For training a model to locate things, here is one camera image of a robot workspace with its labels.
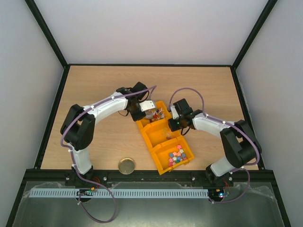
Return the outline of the metal scoop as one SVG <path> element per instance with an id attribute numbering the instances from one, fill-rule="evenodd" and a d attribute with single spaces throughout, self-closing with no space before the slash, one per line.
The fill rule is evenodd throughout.
<path id="1" fill-rule="evenodd" d="M 149 120 L 158 118 L 158 113 L 156 110 L 148 110 L 145 113 L 146 113 L 145 117 Z"/>

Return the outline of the yellow lollipop bin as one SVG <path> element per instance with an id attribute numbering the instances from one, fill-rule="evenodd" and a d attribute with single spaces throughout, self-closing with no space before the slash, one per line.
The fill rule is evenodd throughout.
<path id="1" fill-rule="evenodd" d="M 155 105 L 156 108 L 147 111 L 146 116 L 143 119 L 136 122 L 139 129 L 142 129 L 143 127 L 147 126 L 150 123 L 168 120 L 169 118 L 172 117 L 171 113 L 168 111 L 163 101 L 157 101 Z"/>

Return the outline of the yellow star candy bin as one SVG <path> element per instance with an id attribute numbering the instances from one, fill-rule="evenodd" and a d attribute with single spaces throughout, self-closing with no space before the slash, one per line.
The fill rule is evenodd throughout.
<path id="1" fill-rule="evenodd" d="M 187 165 L 195 158 L 184 137 L 176 137 L 156 145 L 150 151 L 159 175 Z"/>

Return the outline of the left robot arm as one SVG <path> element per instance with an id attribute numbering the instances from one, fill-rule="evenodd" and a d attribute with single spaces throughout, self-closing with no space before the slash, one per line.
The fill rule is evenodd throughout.
<path id="1" fill-rule="evenodd" d="M 60 129 L 60 145 L 68 148 L 72 168 L 76 173 L 85 175 L 93 166 L 89 157 L 89 146 L 93 140 L 95 126 L 110 115 L 126 110 L 133 121 L 146 116 L 141 104 L 151 97 L 155 86 L 147 88 L 138 82 L 134 87 L 118 88 L 110 96 L 90 105 L 73 105 Z"/>

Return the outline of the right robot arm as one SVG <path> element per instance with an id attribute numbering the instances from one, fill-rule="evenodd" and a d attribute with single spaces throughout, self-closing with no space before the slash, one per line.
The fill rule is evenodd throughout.
<path id="1" fill-rule="evenodd" d="M 193 111 L 184 98 L 170 105 L 169 112 L 172 113 L 172 118 L 168 120 L 171 131 L 189 128 L 221 139 L 224 156 L 205 170 L 206 179 L 211 185 L 221 182 L 228 172 L 259 162 L 261 147 L 246 121 L 224 121 L 203 110 Z"/>

